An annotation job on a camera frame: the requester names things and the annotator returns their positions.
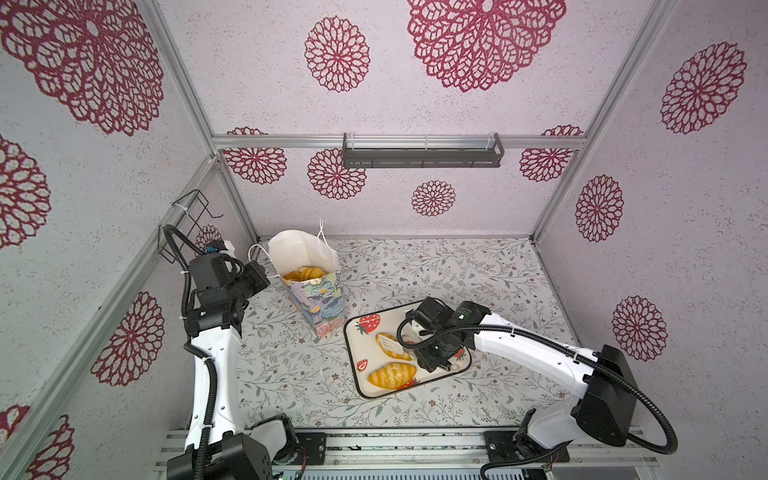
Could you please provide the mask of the floral paper bag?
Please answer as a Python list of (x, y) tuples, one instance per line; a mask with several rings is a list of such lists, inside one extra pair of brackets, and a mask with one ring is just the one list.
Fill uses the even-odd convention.
[[(264, 255), (278, 281), (315, 335), (323, 338), (347, 320), (346, 298), (341, 282), (341, 261), (325, 236), (324, 224), (311, 234), (302, 230), (284, 230), (267, 244), (250, 246), (250, 261)], [(306, 282), (286, 282), (283, 276), (303, 266), (322, 268), (326, 275)]]

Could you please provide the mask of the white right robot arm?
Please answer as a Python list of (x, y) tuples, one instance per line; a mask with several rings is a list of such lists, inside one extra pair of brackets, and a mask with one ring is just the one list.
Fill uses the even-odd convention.
[(624, 354), (609, 345), (599, 351), (571, 346), (478, 303), (464, 301), (452, 309), (432, 297), (406, 312), (395, 338), (429, 372), (468, 349), (515, 362), (568, 391), (564, 400), (529, 410), (512, 436), (510, 453), (483, 465), (481, 478), (493, 469), (552, 464), (582, 437), (614, 447), (632, 442), (661, 455), (678, 450), (672, 423), (638, 387)]

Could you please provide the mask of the round yellow bun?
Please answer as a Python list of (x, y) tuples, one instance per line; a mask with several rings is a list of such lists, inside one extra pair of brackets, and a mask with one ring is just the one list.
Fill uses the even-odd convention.
[(303, 266), (297, 270), (293, 270), (283, 276), (286, 282), (306, 282), (322, 278), (326, 275), (326, 272), (319, 267), (315, 266)]

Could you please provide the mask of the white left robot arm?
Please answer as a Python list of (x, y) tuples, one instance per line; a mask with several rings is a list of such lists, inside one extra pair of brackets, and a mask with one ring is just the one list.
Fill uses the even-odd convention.
[[(247, 433), (238, 410), (236, 373), (245, 309), (269, 287), (265, 269), (256, 261), (242, 262), (224, 241), (203, 248), (177, 227), (160, 231), (184, 277), (181, 319), (184, 350), (194, 358), (193, 408), (181, 454), (166, 466), (169, 479), (272, 479), (272, 465), (290, 458), (296, 436), (284, 415)], [(187, 260), (183, 245), (196, 256)]]

